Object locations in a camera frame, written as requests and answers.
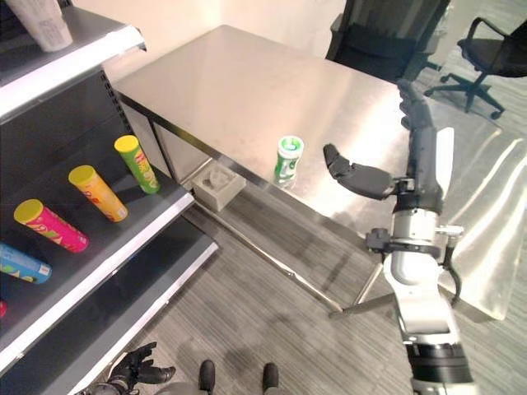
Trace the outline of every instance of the robotic arm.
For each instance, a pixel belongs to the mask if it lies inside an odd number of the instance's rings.
[[[453,310],[437,287],[443,269],[436,261],[441,251],[433,244],[436,233],[449,236],[443,266],[450,269],[462,228],[438,227],[437,218],[450,183],[453,129],[437,132],[427,103],[411,83],[400,81],[398,87],[403,99],[400,109],[405,113],[401,123],[410,130],[404,177],[350,165],[331,144],[324,147],[324,158],[329,173],[344,188],[377,200],[397,197],[391,233],[374,229],[366,237],[366,245],[385,257],[384,275],[395,294],[403,344],[412,366],[413,393],[477,394]],[[447,149],[438,154],[438,146]]]
[[[129,352],[113,368],[105,383],[94,383],[76,395],[132,395],[139,393],[133,387],[137,383],[161,384],[169,381],[175,373],[175,367],[157,368],[153,360],[144,360],[152,354],[156,343],[149,343]]]

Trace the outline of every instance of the white shelf edge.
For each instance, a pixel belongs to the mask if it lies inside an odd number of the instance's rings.
[[[144,38],[135,27],[125,26],[25,74],[0,88],[0,118],[105,60],[143,43]]]
[[[105,278],[114,275],[122,262],[139,248],[141,248],[155,233],[168,225],[183,210],[188,207],[194,198],[186,193],[172,206],[168,207],[154,221],[145,226],[139,233],[132,237],[126,244],[117,250],[112,256],[107,258],[101,265],[86,277],[75,288],[70,290],[59,302],[50,310],[40,316],[32,323],[20,336],[18,336],[9,346],[0,352],[0,372],[4,373],[13,361],[19,360],[24,356],[26,349],[36,341],[42,333],[53,326],[62,316],[65,315],[79,300],[88,294],[93,288],[100,284]]]
[[[192,263],[187,270],[172,284],[164,293],[157,299],[150,308],[141,316],[141,318],[108,350],[108,352],[97,362],[97,364],[84,376],[84,378],[77,383],[77,385],[68,393],[72,395],[90,385],[93,380],[109,366],[112,361],[119,356],[119,353],[129,344],[132,339],[139,333],[139,331],[147,325],[147,323],[161,310],[161,308],[169,303],[170,298],[187,282],[187,280],[210,258],[210,256],[217,251],[217,244],[211,243],[205,251]]]

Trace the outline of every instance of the person's foot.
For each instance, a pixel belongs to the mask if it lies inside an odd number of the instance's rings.
[[[271,387],[278,387],[278,367],[273,362],[269,362],[263,368],[262,386],[264,392]]]
[[[216,383],[216,367],[211,360],[204,360],[199,367],[199,389],[212,395]]]

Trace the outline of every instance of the pink pringles can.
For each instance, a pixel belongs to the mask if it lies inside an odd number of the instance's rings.
[[[38,199],[29,199],[20,203],[15,210],[14,217],[15,221],[72,253],[84,251],[90,243],[86,235],[49,210]]]

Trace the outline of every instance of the yellow lid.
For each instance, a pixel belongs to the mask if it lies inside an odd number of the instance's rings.
[[[25,225],[35,220],[42,210],[44,210],[44,204],[39,199],[29,199],[18,205],[13,216],[16,222]]]
[[[119,137],[117,140],[115,140],[114,148],[119,152],[131,152],[135,150],[138,145],[138,138],[129,134]]]
[[[78,166],[69,172],[68,181],[76,186],[83,186],[97,176],[96,170],[90,165]]]

